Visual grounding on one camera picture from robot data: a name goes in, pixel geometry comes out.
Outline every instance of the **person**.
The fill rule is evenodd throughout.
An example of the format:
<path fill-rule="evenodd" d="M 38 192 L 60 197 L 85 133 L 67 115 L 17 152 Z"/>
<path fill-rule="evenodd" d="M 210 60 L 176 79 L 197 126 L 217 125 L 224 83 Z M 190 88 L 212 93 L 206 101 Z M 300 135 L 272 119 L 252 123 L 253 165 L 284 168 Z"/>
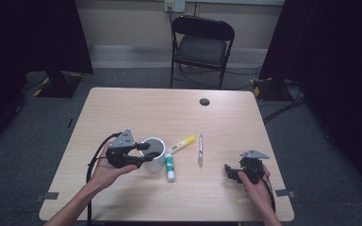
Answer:
<path fill-rule="evenodd" d="M 267 167 L 263 164 L 264 173 L 267 176 L 263 176 L 263 179 L 268 182 L 270 172 Z M 245 191 L 255 204 L 263 224 L 265 226 L 279 226 L 281 222 L 272 210 L 272 200 L 270 198 L 269 191 L 267 190 L 264 183 L 260 180 L 256 185 L 252 184 L 248 176 L 243 172 L 239 171 L 238 176 L 245 186 Z"/>
<path fill-rule="evenodd" d="M 105 145 L 104 150 L 97 161 L 95 171 L 93 172 L 90 181 L 87 182 L 59 212 L 49 219 L 44 224 L 45 226 L 64 226 L 74 224 L 95 195 L 111 186 L 121 175 L 127 174 L 138 168 L 136 165 L 128 165 L 121 169 L 116 169 L 111 166 L 106 159 L 107 146 L 108 143 Z M 269 170 L 266 166 L 263 165 L 263 167 L 266 175 L 270 177 Z M 256 185 L 253 185 L 246 174 L 242 171 L 238 173 L 238 176 L 245 186 L 246 193 L 257 207 L 258 213 L 261 216 L 264 225 L 281 225 L 277 216 L 272 211 L 270 195 L 263 182 L 259 181 Z"/>

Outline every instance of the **yellow marker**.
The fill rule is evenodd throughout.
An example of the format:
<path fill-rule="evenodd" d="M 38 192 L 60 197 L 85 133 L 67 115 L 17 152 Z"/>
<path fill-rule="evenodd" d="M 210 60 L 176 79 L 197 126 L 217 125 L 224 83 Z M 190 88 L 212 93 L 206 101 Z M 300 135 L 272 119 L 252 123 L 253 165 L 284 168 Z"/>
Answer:
<path fill-rule="evenodd" d="M 167 150 L 167 153 L 176 153 L 176 152 L 180 151 L 181 149 L 183 149 L 184 147 L 186 147 L 187 145 L 191 144 L 193 141 L 195 141 L 195 137 L 189 136 L 189 137 L 183 139 L 182 141 L 178 142 L 171 148 L 169 148 Z"/>

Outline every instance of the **white cup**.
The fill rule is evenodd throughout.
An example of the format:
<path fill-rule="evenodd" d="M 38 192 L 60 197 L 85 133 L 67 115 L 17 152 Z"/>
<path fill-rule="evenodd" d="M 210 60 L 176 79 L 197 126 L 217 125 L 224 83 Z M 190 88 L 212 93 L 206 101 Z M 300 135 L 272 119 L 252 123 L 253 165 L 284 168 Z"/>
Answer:
<path fill-rule="evenodd" d="M 143 166 L 150 172 L 159 172 L 165 165 L 166 145 L 163 140 L 157 137 L 146 138 L 142 143 L 149 143 L 151 146 L 147 150 L 140 151 L 140 155 L 145 156 L 148 153 L 160 153 L 150 162 L 144 162 Z"/>

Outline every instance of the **white wall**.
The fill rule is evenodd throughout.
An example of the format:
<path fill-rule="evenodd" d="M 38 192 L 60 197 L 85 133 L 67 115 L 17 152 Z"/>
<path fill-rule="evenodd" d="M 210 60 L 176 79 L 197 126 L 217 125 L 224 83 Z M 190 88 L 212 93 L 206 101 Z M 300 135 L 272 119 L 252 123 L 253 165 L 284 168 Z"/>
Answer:
<path fill-rule="evenodd" d="M 89 45 L 171 46 L 163 2 L 76 0 Z M 195 4 L 187 3 L 185 14 Z M 198 3 L 197 16 L 223 20 L 236 31 L 234 48 L 267 49 L 282 6 Z M 182 15 L 174 13 L 173 17 Z"/>

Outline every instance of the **person's left hand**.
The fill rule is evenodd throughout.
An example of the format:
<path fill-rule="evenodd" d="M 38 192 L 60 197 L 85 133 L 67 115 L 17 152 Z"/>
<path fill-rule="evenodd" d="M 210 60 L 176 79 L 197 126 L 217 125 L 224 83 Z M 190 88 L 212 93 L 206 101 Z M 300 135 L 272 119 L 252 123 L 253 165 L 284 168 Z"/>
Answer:
<path fill-rule="evenodd" d="M 96 164 L 95 171 L 90 178 L 90 183 L 96 185 L 99 190 L 103 190 L 111 186 L 119 176 L 138 168 L 136 165 L 128 165 L 123 168 L 116 169 L 110 165 L 106 159 L 108 143 L 105 144 L 104 150 L 102 151 L 98 163 Z"/>

